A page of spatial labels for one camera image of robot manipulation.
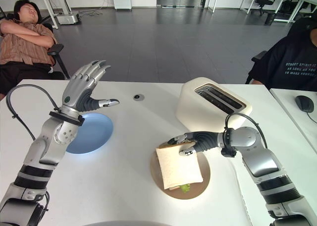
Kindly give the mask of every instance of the blue plate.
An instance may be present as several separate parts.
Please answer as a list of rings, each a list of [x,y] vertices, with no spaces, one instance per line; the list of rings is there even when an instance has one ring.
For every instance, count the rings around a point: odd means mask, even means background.
[[[66,151],[74,154],[92,152],[102,147],[113,132],[110,118],[101,113],[83,114],[85,121],[78,128],[76,138],[68,145]]]

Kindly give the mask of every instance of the metal grommet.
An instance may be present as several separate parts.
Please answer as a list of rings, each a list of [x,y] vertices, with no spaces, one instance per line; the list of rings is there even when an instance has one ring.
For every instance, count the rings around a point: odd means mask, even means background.
[[[136,94],[134,97],[133,97],[133,99],[135,100],[135,101],[142,101],[142,100],[144,100],[144,95],[142,95],[142,94]]]

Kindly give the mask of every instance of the computer mouse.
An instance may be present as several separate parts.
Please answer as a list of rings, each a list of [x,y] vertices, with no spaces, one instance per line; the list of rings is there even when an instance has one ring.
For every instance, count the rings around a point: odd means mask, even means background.
[[[314,111],[314,103],[311,100],[311,98],[307,96],[297,96],[295,98],[295,102],[301,111],[304,111],[307,113],[311,113]]]

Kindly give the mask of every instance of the brown shirt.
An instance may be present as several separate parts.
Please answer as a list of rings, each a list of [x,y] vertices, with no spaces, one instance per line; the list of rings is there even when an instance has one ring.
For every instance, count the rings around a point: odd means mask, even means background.
[[[57,43],[54,34],[43,24],[22,23],[18,20],[12,22],[33,30],[39,35],[50,36]],[[55,61],[52,56],[47,55],[47,51],[48,48],[28,42],[14,34],[4,34],[1,42],[0,64],[6,64],[9,61],[19,61],[30,65],[33,63],[54,65]]]

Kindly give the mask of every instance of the sandwich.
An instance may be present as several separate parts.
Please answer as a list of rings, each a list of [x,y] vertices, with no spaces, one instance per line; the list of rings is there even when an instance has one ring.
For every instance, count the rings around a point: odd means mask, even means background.
[[[192,145],[182,143],[156,148],[164,189],[181,188],[183,192],[187,192],[190,190],[191,183],[203,182],[197,155],[179,155],[185,144]]]

